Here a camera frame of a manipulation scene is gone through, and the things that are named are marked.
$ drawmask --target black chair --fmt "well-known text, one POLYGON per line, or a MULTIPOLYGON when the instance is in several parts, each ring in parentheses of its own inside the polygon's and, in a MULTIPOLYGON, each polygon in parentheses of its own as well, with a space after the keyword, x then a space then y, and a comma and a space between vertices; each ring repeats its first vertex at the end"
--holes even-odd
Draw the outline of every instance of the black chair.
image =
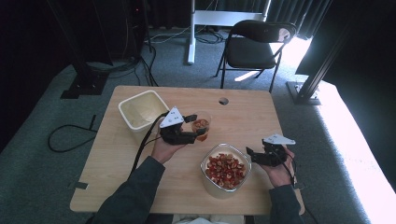
POLYGON ((295 26, 288 22, 247 20, 235 24, 225 42, 215 75, 217 77, 219 70, 222 70, 220 88, 224 87, 226 70, 260 71, 255 76, 257 78, 265 69, 275 68, 269 90, 271 92, 282 58, 282 49, 294 38, 295 34, 295 26), (273 53, 270 43, 280 43, 281 46, 273 53))

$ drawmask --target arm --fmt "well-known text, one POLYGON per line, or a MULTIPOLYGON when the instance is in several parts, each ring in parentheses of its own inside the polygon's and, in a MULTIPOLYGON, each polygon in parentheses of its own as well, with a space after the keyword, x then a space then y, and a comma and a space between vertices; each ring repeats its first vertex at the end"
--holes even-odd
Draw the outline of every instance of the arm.
POLYGON ((99 208, 93 223, 145 223, 160 185, 164 163, 184 145, 171 146, 159 136, 151 156, 132 173, 131 177, 120 185, 116 192, 105 200, 99 208))
MULTIPOLYGON (((291 170, 291 158, 294 154, 285 148, 286 152, 290 155, 285 165, 291 170)), ((262 169, 268 174, 273 189, 270 189, 270 196, 272 202, 271 208, 271 223, 304 223, 300 217, 300 204, 295 195, 294 189, 291 184, 289 173, 283 165, 277 167, 261 165, 262 169)))

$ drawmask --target chair backrest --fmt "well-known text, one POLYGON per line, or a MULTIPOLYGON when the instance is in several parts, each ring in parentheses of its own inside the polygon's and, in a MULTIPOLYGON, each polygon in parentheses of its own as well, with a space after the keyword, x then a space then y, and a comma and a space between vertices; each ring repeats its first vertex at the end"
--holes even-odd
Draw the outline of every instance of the chair backrest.
POLYGON ((241 35, 262 43, 289 43, 296 35, 296 27, 289 22, 246 20, 236 23, 229 38, 241 35))

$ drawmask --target jacket sleeve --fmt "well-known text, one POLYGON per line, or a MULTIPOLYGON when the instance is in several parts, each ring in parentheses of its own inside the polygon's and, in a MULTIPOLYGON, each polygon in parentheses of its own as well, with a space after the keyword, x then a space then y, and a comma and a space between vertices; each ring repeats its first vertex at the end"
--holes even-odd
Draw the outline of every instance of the jacket sleeve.
POLYGON ((304 223, 299 215, 301 209, 300 203, 291 185, 270 189, 269 192, 272 202, 271 224, 304 223))
POLYGON ((145 223, 165 167, 151 157, 108 197, 92 223, 145 223))

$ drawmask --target human hand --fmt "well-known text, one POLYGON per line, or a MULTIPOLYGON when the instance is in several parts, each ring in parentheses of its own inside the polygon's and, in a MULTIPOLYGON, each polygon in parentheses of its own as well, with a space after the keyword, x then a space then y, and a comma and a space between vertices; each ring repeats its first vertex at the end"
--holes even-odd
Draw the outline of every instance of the human hand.
MULTIPOLYGON (((286 153, 289 154, 289 156, 286 158, 285 165, 292 172, 291 161, 292 161, 292 158, 294 158, 294 153, 292 153, 286 147, 285 147, 285 150, 286 150, 286 153)), ((266 166, 266 165, 260 165, 260 167, 268 174, 268 176, 270 177, 270 181, 275 188, 292 184, 290 174, 286 170, 286 168, 283 166, 283 164, 279 164, 276 167, 266 166)))
POLYGON ((154 158, 156 161, 160 162, 161 164, 166 163, 169 161, 175 152, 177 152, 179 149, 183 148, 186 145, 170 145, 163 141, 163 139, 160 136, 160 123, 163 121, 163 119, 160 119, 158 121, 158 131, 157 131, 157 136, 154 144, 154 149, 152 149, 151 152, 151 157, 154 158))

